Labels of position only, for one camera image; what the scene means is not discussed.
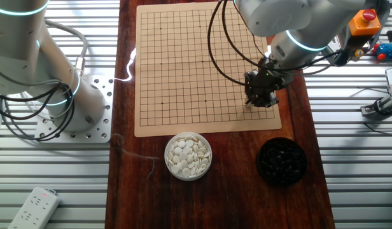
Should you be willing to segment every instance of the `orange control box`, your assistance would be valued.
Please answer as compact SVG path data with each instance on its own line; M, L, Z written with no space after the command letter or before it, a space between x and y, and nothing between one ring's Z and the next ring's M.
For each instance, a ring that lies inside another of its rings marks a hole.
M381 29L375 10L360 10L349 22L352 36L373 36Z

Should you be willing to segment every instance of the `reddish-brown wood surface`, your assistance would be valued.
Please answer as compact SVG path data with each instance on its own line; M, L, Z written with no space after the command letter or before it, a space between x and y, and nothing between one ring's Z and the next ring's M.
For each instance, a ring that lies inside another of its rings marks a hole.
M128 77L137 6L184 2L121 0L117 78ZM335 228L303 78L277 92L281 130L203 134L213 162L204 177L192 182L176 179L165 166L164 149L172 136L134 136L134 90L135 77L116 81L107 229ZM255 167L258 150L274 137L295 140L307 155L305 177L288 188L268 185Z

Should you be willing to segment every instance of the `metal mounting plate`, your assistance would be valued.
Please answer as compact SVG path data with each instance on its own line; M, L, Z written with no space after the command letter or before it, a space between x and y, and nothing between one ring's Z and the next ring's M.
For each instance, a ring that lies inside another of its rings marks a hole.
M80 133L63 132L60 134L60 137L45 143L105 143L110 140L111 118L113 114L114 77L87 75L84 76L84 80L87 83L96 86L101 91L106 100L106 107L108 108L109 106L109 109L105 109L101 120L92 128ZM42 133L49 134L54 129L56 129L56 126L51 121L41 120L36 127L35 137L39 137Z

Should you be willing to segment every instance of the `power strip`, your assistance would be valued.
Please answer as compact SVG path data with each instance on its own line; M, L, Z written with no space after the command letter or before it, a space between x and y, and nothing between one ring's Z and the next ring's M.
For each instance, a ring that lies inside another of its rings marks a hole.
M44 229L59 205L53 190L34 188L8 229Z

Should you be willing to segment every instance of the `bowl of black stones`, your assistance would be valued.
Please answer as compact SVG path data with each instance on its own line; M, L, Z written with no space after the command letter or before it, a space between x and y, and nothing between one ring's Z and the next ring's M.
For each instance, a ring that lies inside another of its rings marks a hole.
M307 161L303 149L296 142L277 137L268 140L259 150L256 166L266 182L290 186L305 175Z

